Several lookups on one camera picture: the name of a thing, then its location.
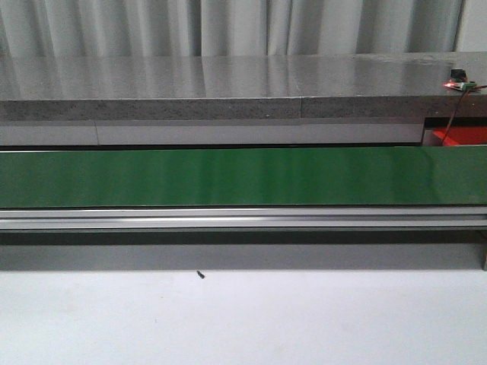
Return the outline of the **grey stone counter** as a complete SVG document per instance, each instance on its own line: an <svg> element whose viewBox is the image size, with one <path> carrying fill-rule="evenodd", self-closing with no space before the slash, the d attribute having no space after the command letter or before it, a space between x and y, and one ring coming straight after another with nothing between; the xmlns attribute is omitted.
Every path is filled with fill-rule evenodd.
<svg viewBox="0 0 487 365"><path fill-rule="evenodd" d="M486 93L483 52L331 56L26 57L1 60L4 121L462 117Z"/></svg>

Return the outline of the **green conveyor belt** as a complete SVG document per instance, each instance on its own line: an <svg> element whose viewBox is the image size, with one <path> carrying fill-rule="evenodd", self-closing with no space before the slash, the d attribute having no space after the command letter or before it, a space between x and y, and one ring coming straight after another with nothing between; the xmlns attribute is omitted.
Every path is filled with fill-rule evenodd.
<svg viewBox="0 0 487 365"><path fill-rule="evenodd" d="M8 151L1 155L3 208L485 202L483 146Z"/></svg>

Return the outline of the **red plastic tray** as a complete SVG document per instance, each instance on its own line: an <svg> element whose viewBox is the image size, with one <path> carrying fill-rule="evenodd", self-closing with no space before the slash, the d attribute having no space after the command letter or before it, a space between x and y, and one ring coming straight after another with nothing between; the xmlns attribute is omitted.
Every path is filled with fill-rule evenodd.
<svg viewBox="0 0 487 365"><path fill-rule="evenodd" d="M432 146L459 146L486 144L487 132L485 126L460 126L436 128L428 137L428 144Z"/></svg>

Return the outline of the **small black sensor cube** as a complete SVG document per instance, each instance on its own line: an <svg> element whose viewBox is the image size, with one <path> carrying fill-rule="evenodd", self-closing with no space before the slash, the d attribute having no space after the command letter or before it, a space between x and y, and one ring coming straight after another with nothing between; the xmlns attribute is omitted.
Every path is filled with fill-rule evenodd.
<svg viewBox="0 0 487 365"><path fill-rule="evenodd" d="M467 80L466 71L462 68L452 68L450 70L450 79L455 82L465 82Z"/></svg>

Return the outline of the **small green circuit board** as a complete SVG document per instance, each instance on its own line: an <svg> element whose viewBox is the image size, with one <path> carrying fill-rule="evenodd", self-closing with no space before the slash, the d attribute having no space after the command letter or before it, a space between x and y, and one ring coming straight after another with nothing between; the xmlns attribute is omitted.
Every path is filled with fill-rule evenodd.
<svg viewBox="0 0 487 365"><path fill-rule="evenodd" d="M458 81L454 79L450 79L449 81L447 81L444 86L448 89L461 92L480 89L480 86L475 81Z"/></svg>

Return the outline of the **grey curtain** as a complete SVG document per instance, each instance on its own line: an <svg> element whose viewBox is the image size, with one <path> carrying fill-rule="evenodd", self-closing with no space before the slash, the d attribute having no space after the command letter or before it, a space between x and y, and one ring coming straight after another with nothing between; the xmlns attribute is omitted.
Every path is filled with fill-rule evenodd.
<svg viewBox="0 0 487 365"><path fill-rule="evenodd" d="M448 52L462 1L3 1L1 54Z"/></svg>

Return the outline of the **aluminium conveyor frame rail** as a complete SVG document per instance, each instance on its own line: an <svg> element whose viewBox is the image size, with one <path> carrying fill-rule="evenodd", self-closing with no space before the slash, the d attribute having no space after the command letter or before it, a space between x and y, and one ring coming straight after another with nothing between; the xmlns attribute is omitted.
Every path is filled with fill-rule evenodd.
<svg viewBox="0 0 487 365"><path fill-rule="evenodd" d="M485 267L484 207L79 208L1 213L3 271Z"/></svg>

